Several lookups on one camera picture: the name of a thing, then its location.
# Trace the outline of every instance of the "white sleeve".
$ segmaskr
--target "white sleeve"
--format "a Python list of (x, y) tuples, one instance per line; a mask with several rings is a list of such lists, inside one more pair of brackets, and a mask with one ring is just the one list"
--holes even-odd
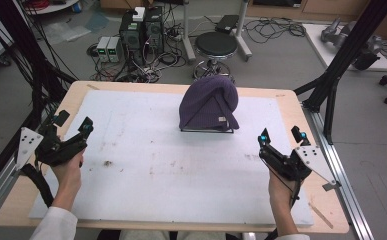
[(308, 235), (304, 234), (292, 234), (278, 237), (277, 240), (310, 240)]
[(50, 207), (30, 239), (73, 240), (77, 221), (77, 217), (71, 212), (62, 208)]

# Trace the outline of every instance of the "floor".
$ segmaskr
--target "floor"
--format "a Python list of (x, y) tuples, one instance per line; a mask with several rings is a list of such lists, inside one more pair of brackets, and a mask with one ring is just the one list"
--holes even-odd
[[(93, 61), (86, 55), (87, 48), (100, 36), (113, 36), (119, 29), (118, 15), (101, 13), (95, 7), (96, 3), (91, 5), (80, 14), (61, 11), (42, 18), (45, 25), (68, 22), (70, 27), (91, 27), (91, 33), (74, 42), (53, 45), (68, 67), (83, 80), (90, 79), (95, 73)], [(196, 26), (205, 20), (198, 18), (191, 24)], [(204, 23), (199, 29), (209, 31), (212, 28), (211, 24)], [(239, 53), (226, 60), (238, 87), (293, 90), (319, 77), (325, 70), (306, 37), (285, 33), (258, 44), (245, 33), (243, 36), (253, 53), (252, 58), (245, 62)], [(39, 45), (45, 49), (43, 41), (39, 41)], [(191, 84), (192, 69), (193, 65), (166, 69), (159, 83)], [(383, 103), (387, 86), (378, 84), (384, 74), (347, 71), (338, 86), (333, 121), (335, 147), (375, 239), (387, 239), (387, 105)], [(30, 92), (15, 65), (0, 66), (0, 152), (30, 112)], [(299, 99), (305, 100), (308, 96), (309, 93), (305, 93)], [(28, 239), (32, 231), (32, 228), (0, 227), (0, 239)], [(97, 230), (78, 229), (76, 239), (96, 239), (97, 234)], [(264, 239), (264, 236), (258, 234), (258, 239)], [(311, 238), (356, 237), (350, 230), (342, 235), (311, 234)]]

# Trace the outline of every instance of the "wooden desk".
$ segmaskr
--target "wooden desk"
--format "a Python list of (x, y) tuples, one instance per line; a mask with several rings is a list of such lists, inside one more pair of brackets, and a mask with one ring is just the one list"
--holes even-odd
[[(130, 92), (184, 93), (187, 85), (135, 84), (135, 83), (104, 83), (80, 81), (72, 84), (65, 96), (60, 110), (65, 109), (71, 116), (70, 123), (77, 114), (84, 96), (91, 90), (112, 90)], [(277, 100), (286, 129), (298, 126), (301, 131), (309, 134), (314, 142), (311, 130), (306, 122), (302, 108), (293, 91), (273, 89), (238, 88), (240, 96), (274, 98)], [(64, 135), (69, 127), (66, 123), (58, 131)], [(289, 133), (292, 146), (296, 146)], [(304, 183), (309, 206), (315, 221), (312, 227), (300, 228), (301, 232), (346, 233), (349, 229), (345, 215), (334, 191), (325, 192), (322, 185), (325, 181), (312, 173)], [(36, 226), (40, 220), (28, 218), (38, 190), (27, 177), (20, 177), (5, 203), (0, 209), (0, 226)], [(272, 227), (263, 225), (227, 225), (227, 224), (189, 224), (189, 223), (152, 223), (152, 222), (119, 222), (119, 221), (79, 221), (78, 227), (108, 229), (156, 229), (156, 230), (201, 230), (201, 231), (237, 231), (237, 232), (269, 232)]]

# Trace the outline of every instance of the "purple cloth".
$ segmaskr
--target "purple cloth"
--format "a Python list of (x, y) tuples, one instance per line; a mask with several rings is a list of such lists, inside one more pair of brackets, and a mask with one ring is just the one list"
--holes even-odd
[(180, 129), (239, 129), (233, 116), (239, 103), (237, 89), (225, 76), (198, 79), (186, 91), (180, 104)]

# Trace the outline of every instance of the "white lab coat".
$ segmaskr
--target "white lab coat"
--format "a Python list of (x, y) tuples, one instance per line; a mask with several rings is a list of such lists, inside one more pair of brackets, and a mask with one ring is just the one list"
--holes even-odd
[[(73, 240), (78, 219), (71, 212), (50, 207), (41, 223), (35, 229), (31, 240)], [(168, 232), (163, 231), (122, 231), (120, 240), (156, 239), (169, 240)], [(218, 232), (179, 232), (177, 240), (225, 240), (225, 233)], [(309, 240), (309, 236), (294, 234), (277, 240)]]

